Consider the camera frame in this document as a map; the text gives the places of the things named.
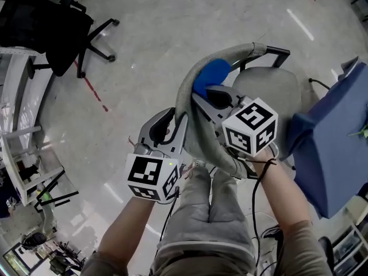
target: hand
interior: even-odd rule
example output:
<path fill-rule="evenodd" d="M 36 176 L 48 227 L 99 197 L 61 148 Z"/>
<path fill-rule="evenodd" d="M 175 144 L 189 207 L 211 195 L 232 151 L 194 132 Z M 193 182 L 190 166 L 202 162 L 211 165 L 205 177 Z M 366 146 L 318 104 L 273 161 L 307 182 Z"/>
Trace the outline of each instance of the hand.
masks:
<path fill-rule="evenodd" d="M 254 158 L 250 158 L 250 159 L 254 160 L 255 162 L 266 162 L 273 158 L 274 158 L 274 154 L 272 153 L 271 148 L 267 146 L 265 149 L 258 152 L 258 154 Z"/>

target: chair wheel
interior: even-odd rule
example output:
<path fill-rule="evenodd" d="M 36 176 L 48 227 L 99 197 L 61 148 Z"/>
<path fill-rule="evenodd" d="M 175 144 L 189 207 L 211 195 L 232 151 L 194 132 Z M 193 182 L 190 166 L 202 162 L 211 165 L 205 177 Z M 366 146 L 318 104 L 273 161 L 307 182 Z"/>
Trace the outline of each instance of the chair wheel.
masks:
<path fill-rule="evenodd" d="M 109 62 L 114 62 L 116 60 L 115 55 L 110 55 L 109 56 Z"/>

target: blue sponge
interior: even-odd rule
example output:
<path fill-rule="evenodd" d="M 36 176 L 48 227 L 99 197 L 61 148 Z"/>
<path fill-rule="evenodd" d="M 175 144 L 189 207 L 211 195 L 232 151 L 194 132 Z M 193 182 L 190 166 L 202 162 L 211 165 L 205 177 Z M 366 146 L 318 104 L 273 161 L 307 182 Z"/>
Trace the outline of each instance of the blue sponge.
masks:
<path fill-rule="evenodd" d="M 231 70 L 230 64 L 224 59 L 214 59 L 201 71 L 193 84 L 193 90 L 207 99 L 206 86 L 221 85 Z"/>

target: chair base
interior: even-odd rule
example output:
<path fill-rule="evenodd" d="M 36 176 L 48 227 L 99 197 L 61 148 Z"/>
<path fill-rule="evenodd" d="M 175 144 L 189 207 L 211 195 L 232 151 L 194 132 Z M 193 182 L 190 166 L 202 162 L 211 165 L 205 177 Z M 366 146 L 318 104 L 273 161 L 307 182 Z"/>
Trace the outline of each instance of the chair base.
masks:
<path fill-rule="evenodd" d="M 86 46 L 84 47 L 84 49 L 80 51 L 79 56 L 78 56 L 78 67 L 76 71 L 77 78 L 83 79 L 86 77 L 86 73 L 82 71 L 82 65 L 83 65 L 83 60 L 85 58 L 85 53 L 87 49 L 96 53 L 98 56 L 102 57 L 103 59 L 108 60 L 109 62 L 114 62 L 116 60 L 115 55 L 112 55 L 112 54 L 109 56 L 105 55 L 104 53 L 102 53 L 100 50 L 98 50 L 95 46 L 91 44 L 91 41 L 110 24 L 113 24 L 114 26 L 118 26 L 120 24 L 120 21 L 110 18 L 109 20 L 104 22 L 102 25 L 100 25 L 97 29 L 95 29 L 88 35 Z"/>

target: white cube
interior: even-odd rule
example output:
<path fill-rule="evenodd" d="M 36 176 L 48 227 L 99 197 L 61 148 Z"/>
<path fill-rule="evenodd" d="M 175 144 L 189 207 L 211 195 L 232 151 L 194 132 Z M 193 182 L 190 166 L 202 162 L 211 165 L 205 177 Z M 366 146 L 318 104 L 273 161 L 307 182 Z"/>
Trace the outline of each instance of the white cube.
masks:
<path fill-rule="evenodd" d="M 166 202 L 180 178 L 177 159 L 128 154 L 124 180 L 136 197 Z"/>
<path fill-rule="evenodd" d="M 223 121 L 226 144 L 256 156 L 276 138 L 277 119 L 278 114 L 257 98 Z"/>

